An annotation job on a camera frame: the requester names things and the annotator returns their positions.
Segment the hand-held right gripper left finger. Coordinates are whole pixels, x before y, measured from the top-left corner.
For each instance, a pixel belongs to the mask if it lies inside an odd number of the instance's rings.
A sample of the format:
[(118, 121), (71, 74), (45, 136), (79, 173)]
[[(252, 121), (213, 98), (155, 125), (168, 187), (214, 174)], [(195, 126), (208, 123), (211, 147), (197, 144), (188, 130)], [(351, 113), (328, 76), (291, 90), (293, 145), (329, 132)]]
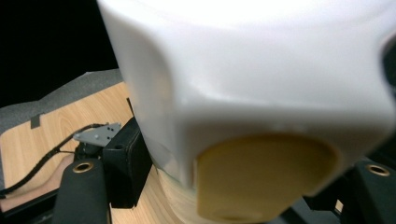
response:
[(63, 173), (51, 224), (110, 224), (103, 164), (75, 161)]

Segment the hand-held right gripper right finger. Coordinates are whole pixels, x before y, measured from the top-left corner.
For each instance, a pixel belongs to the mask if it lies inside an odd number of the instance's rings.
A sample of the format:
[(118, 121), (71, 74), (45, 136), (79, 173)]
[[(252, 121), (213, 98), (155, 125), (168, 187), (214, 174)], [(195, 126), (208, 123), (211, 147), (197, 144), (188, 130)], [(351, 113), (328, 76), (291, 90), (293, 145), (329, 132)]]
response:
[(341, 224), (396, 224), (396, 171), (358, 162), (347, 178)]

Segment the white cup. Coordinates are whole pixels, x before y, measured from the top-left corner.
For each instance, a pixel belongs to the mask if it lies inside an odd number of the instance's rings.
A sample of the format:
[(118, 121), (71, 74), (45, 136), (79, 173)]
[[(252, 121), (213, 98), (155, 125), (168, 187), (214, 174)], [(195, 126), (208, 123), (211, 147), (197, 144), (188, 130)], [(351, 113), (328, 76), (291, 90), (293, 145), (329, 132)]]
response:
[(185, 224), (272, 220), (396, 131), (396, 0), (97, 0)]

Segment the grey felt mat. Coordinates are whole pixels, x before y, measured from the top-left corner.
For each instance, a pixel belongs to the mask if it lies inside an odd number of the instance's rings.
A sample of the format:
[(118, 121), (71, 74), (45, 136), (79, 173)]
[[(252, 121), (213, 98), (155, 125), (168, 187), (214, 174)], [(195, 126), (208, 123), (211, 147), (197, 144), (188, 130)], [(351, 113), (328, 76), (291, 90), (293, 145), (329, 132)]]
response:
[(0, 135), (30, 120), (122, 82), (119, 69), (88, 72), (37, 101), (0, 107)]

